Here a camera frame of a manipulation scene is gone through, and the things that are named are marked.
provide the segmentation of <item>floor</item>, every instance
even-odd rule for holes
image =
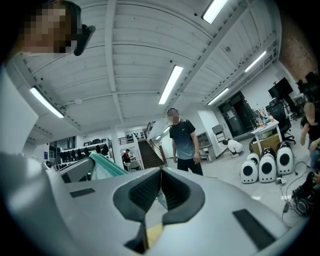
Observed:
[[[292,151],[295,155],[295,163],[298,163],[300,161],[308,163],[309,151],[307,149],[307,146],[300,145],[300,120],[298,119],[292,121],[291,125],[292,128],[290,133],[294,135],[294,139],[296,140],[296,145],[290,143]],[[209,163],[206,162],[206,160],[203,160],[201,162],[203,175],[207,177],[218,178],[221,181],[230,183],[238,187],[239,189],[249,194],[253,199],[259,200],[262,204],[269,207],[281,218],[285,205],[284,197],[286,198],[286,190],[288,186],[289,189],[287,191],[287,196],[288,198],[290,198],[292,190],[296,189],[299,185],[304,183],[304,181],[306,180],[306,176],[311,171],[311,169],[308,168],[307,170],[305,164],[299,163],[296,166],[298,175],[295,175],[295,173],[293,172],[289,175],[284,176],[286,179],[285,185],[279,185],[275,182],[260,183],[259,181],[251,184],[243,184],[240,182],[239,177],[240,167],[250,153],[249,143],[251,140],[252,139],[250,138],[241,141],[245,152],[238,157],[231,157],[228,153],[224,153],[218,160],[214,162]],[[173,162],[173,159],[168,159],[167,164],[169,167],[177,168],[177,164]],[[166,211],[167,210],[156,200],[147,214],[147,227],[152,227],[161,223],[161,217]],[[300,219],[301,217],[299,217],[294,212],[294,210],[289,210],[288,213],[285,213],[283,215],[283,221],[288,227],[294,226],[298,221],[300,221]]]

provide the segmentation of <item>white ceiling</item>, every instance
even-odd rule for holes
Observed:
[[[189,104],[206,104],[227,86],[230,96],[279,56],[281,23],[272,1],[229,0],[213,24],[201,19],[211,0],[73,1],[82,22],[96,27],[84,53],[22,54],[7,67],[39,115],[30,134],[37,144],[155,121],[170,107],[183,112]],[[263,60],[245,73],[264,50]],[[159,105],[174,65],[183,72]],[[31,95],[37,84],[65,118]]]

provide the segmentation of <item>desk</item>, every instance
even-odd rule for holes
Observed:
[[[260,140],[259,140],[258,135],[264,134],[274,128],[276,128],[276,131],[278,132],[279,140],[280,140],[280,142],[282,142],[282,137],[281,137],[281,133],[280,133],[280,129],[279,129],[279,122],[277,120],[274,120],[273,122],[268,122],[265,127],[263,127],[263,128],[258,127],[253,132],[251,132],[251,134],[253,134],[255,136],[256,142],[258,143],[260,155],[262,153],[262,148],[261,148],[261,144],[260,144]]]

